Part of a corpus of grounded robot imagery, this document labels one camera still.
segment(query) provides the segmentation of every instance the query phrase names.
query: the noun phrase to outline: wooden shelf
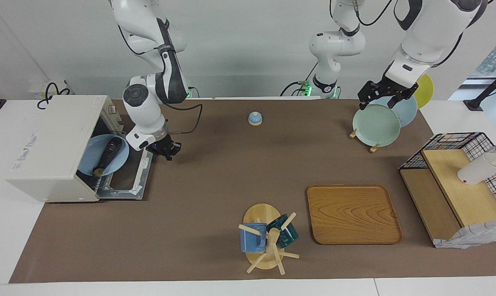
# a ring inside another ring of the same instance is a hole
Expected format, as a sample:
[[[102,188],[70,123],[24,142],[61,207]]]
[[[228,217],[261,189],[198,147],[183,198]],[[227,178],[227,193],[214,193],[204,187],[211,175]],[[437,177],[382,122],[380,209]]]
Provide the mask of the wooden shelf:
[[[462,183],[458,171],[470,160],[463,150],[425,150],[423,157],[462,227],[496,221],[496,198],[486,183]]]
[[[402,170],[400,173],[430,239],[452,238],[461,226],[430,170]]]
[[[431,240],[449,240],[463,227],[496,221],[496,198],[485,182],[467,185],[458,171],[470,160],[463,150],[424,150],[429,169],[401,176]]]

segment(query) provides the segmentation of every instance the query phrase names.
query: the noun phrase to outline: teal mug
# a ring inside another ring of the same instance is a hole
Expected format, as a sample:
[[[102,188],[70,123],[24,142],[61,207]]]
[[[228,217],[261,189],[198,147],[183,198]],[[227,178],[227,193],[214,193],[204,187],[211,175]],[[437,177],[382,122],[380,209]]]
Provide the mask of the teal mug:
[[[288,214],[282,214],[281,217],[275,219],[274,221],[271,221],[266,227],[266,231],[270,231],[270,229],[272,228],[279,229],[280,231],[279,239],[277,240],[276,243],[279,249],[284,249],[285,247],[288,247],[299,238],[299,234],[297,233],[295,227],[293,227],[291,223],[288,224],[288,227],[286,227],[284,230],[281,230],[281,226],[284,224],[284,222],[286,222],[287,219],[288,219]]]

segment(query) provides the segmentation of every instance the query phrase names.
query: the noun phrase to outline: blue plate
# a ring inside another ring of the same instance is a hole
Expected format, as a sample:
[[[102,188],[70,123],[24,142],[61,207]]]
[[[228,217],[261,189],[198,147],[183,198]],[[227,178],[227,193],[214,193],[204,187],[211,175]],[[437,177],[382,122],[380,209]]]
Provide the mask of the blue plate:
[[[384,96],[381,99],[372,101],[371,104],[387,106],[387,103],[388,101],[390,101],[390,99],[392,99],[392,97]],[[401,127],[405,127],[409,125],[412,120],[414,120],[415,115],[418,112],[418,102],[416,101],[414,96],[411,96],[410,99],[404,99],[403,101],[397,103],[394,108],[392,108],[392,110],[398,115]]]
[[[107,176],[118,171],[127,161],[127,157],[129,157],[129,145],[124,138],[113,134],[99,135],[89,139],[82,161],[80,161],[80,165],[78,166],[78,170],[88,176],[92,176],[92,169],[100,161],[107,143],[114,137],[122,139],[122,147],[113,161],[111,161],[109,166],[104,170],[102,176]]]

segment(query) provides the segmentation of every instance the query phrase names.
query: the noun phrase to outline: mint green plate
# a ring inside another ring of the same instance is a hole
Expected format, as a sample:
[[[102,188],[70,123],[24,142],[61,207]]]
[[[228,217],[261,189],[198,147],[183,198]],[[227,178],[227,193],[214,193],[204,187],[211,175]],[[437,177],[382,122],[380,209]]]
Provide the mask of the mint green plate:
[[[383,105],[368,105],[353,117],[353,129],[357,138],[368,146],[379,147],[392,144],[399,136],[401,124],[398,115]]]

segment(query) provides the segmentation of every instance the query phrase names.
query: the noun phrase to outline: white table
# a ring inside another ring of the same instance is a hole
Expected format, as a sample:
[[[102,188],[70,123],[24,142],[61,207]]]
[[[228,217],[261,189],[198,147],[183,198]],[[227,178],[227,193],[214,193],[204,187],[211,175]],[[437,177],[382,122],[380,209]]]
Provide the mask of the white table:
[[[254,295],[265,290],[316,296],[496,296],[496,277],[7,284],[43,204],[3,176],[34,132],[41,112],[35,101],[10,101],[0,111],[0,295]],[[485,115],[468,112],[462,102],[431,101],[421,112],[434,133],[482,131],[496,143],[496,129]]]

